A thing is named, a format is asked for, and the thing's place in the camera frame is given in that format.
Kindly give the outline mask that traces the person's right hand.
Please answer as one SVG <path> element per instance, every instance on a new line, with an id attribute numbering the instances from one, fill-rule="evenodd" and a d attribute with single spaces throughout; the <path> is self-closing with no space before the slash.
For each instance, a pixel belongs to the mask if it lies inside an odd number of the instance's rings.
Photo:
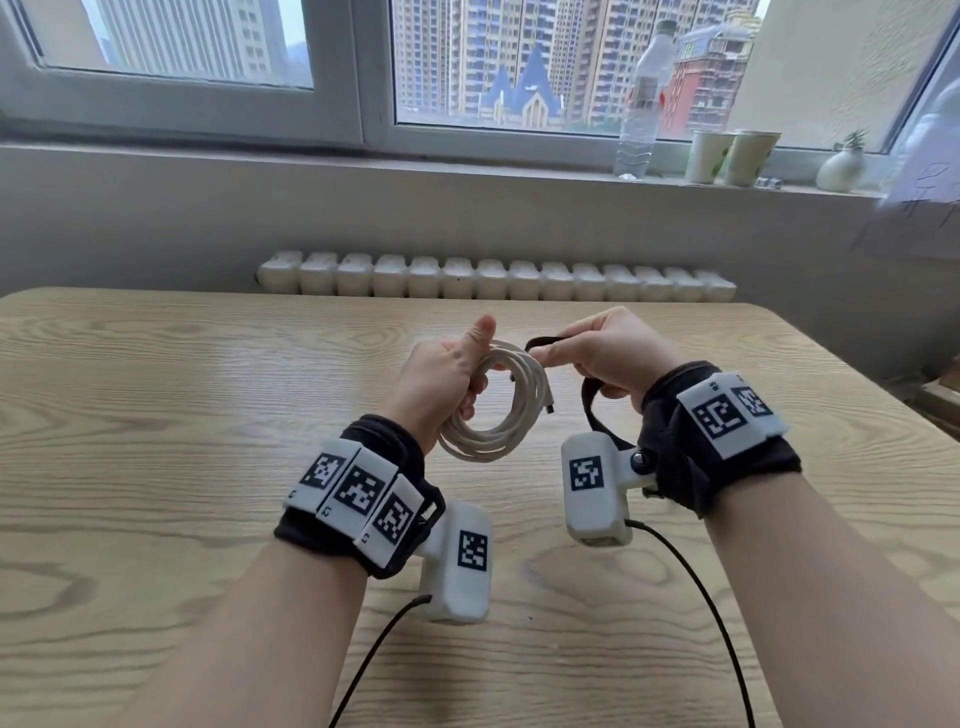
<path id="1" fill-rule="evenodd" d="M 577 372 L 602 383 L 608 399 L 630 399 L 642 410 L 648 390 L 663 376 L 688 363 L 677 346 L 629 309 L 618 306 L 565 326 L 560 339 L 592 339 L 593 357 Z"/>

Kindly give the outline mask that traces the person's left hand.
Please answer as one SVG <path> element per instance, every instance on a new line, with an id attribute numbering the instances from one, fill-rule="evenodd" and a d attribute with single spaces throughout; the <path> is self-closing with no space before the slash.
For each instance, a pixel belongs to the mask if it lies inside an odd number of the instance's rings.
<path id="1" fill-rule="evenodd" d="M 459 362 L 461 338 L 416 344 L 396 383 L 373 411 L 409 433 L 424 455 L 437 445 L 450 417 L 474 417 L 476 399 L 488 387 L 479 367 L 463 368 Z"/>

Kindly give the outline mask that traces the person's right forearm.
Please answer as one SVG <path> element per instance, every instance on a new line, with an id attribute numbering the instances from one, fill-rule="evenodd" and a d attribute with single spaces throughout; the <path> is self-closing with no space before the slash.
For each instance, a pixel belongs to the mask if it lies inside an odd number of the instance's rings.
<path id="1" fill-rule="evenodd" d="M 783 728 L 960 728 L 960 622 L 794 472 L 703 520 Z"/>

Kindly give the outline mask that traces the person's left forearm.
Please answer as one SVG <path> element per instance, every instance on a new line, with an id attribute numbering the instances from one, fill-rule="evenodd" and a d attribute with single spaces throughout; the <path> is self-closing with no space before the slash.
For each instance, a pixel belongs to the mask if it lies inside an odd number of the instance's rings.
<path id="1" fill-rule="evenodd" d="M 367 585 L 353 559 L 271 540 L 115 728 L 327 728 Z"/>

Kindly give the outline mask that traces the white radiator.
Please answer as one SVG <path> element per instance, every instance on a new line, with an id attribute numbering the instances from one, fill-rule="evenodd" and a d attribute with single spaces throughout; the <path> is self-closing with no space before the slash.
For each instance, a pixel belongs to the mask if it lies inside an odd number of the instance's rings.
<path id="1" fill-rule="evenodd" d="M 678 266 L 473 262 L 333 251 L 276 252 L 258 267 L 254 280 L 266 293 L 317 297 L 726 304 L 738 295 L 738 286 L 720 273 Z"/>

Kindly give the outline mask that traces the black wristband with marker tags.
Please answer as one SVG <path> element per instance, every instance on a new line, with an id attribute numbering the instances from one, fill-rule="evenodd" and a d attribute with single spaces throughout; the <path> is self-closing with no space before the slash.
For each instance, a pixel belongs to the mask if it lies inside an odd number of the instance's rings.
<path id="1" fill-rule="evenodd" d="M 800 474 L 788 425 L 739 373 L 691 361 L 660 377 L 640 404 L 639 448 L 654 459 L 655 491 L 708 515 L 721 490 L 751 477 Z"/>
<path id="2" fill-rule="evenodd" d="M 364 415 L 325 441 L 286 496 L 273 536 L 353 560 L 373 579 L 394 577 L 447 510 L 425 472 L 425 454 L 406 429 Z"/>

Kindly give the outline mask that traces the white paper cup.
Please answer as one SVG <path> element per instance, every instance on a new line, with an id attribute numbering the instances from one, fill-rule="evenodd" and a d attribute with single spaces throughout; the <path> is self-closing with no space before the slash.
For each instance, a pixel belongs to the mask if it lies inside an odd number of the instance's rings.
<path id="1" fill-rule="evenodd" d="M 781 136 L 779 131 L 738 128 L 726 160 L 724 185 L 753 188 Z"/>
<path id="2" fill-rule="evenodd" d="M 736 137 L 735 133 L 726 131 L 693 131 L 684 182 L 696 186 L 713 185 L 726 163 Z"/>

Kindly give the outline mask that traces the clear plastic water bottle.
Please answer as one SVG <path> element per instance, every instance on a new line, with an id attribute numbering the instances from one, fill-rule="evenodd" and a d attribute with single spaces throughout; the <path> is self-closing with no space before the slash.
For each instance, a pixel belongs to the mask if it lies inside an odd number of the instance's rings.
<path id="1" fill-rule="evenodd" d="M 674 19 L 659 20 L 634 69 L 613 168 L 613 175 L 621 180 L 639 180 L 651 164 L 673 73 L 677 27 Z"/>

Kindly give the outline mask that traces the white vase with green plant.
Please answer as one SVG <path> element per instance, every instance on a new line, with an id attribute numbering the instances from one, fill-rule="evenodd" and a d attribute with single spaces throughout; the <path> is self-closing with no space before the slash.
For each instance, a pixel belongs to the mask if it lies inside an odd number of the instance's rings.
<path id="1" fill-rule="evenodd" d="M 833 154 L 819 168 L 814 180 L 817 189 L 849 193 L 861 180 L 865 167 L 865 144 L 869 129 L 857 128 L 834 143 Z"/>

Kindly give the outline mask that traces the wooden box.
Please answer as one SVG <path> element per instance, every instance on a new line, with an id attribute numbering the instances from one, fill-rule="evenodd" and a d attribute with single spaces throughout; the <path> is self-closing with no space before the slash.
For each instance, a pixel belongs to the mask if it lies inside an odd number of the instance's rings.
<path id="1" fill-rule="evenodd" d="M 933 380 L 916 390 L 911 403 L 921 416 L 960 442 L 960 389 Z"/>

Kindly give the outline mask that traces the white paper sheet with writing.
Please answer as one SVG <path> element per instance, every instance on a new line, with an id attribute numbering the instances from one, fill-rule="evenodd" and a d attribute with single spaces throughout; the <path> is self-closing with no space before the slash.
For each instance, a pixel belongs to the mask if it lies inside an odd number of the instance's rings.
<path id="1" fill-rule="evenodd" d="M 902 144 L 887 194 L 852 249 L 876 258 L 960 263 L 960 77 Z"/>

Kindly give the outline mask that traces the white window frame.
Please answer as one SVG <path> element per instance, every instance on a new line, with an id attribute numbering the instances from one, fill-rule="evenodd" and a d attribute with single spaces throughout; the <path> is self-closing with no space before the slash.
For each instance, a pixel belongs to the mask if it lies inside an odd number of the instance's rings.
<path id="1" fill-rule="evenodd" d="M 893 152 L 960 0 L 0 0 L 0 139 L 606 171 L 674 50 L 649 169 L 698 132 Z"/>

